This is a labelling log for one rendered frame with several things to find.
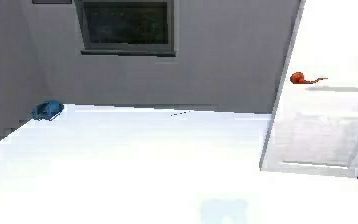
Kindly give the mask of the dark framed picture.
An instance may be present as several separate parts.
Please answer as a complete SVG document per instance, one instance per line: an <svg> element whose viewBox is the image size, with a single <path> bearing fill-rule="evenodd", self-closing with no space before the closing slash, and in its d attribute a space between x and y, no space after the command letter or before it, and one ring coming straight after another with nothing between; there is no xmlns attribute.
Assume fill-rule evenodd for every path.
<svg viewBox="0 0 358 224"><path fill-rule="evenodd" d="M73 0L32 0L33 4L72 4Z"/></svg>

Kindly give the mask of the grey framed window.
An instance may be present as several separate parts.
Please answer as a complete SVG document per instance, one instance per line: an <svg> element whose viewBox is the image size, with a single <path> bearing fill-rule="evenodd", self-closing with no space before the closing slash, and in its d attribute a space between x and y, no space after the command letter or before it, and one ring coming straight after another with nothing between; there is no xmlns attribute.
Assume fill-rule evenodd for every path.
<svg viewBox="0 0 358 224"><path fill-rule="evenodd" d="M174 0L74 0L82 55L175 57Z"/></svg>

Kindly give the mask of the blue crumpled cloth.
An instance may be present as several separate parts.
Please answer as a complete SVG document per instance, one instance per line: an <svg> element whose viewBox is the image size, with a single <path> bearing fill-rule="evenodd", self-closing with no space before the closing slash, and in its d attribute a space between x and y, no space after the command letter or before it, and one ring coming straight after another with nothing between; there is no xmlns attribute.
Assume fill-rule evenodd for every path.
<svg viewBox="0 0 358 224"><path fill-rule="evenodd" d="M34 120L52 121L64 110L64 105L57 100L44 101L35 106L31 112Z"/></svg>

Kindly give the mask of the white room door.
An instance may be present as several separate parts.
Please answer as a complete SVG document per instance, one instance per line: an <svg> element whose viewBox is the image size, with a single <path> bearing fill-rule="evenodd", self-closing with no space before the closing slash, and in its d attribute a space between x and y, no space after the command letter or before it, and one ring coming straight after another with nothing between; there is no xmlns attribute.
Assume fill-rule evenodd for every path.
<svg viewBox="0 0 358 224"><path fill-rule="evenodd" d="M301 0L259 167L358 176L358 0Z"/></svg>

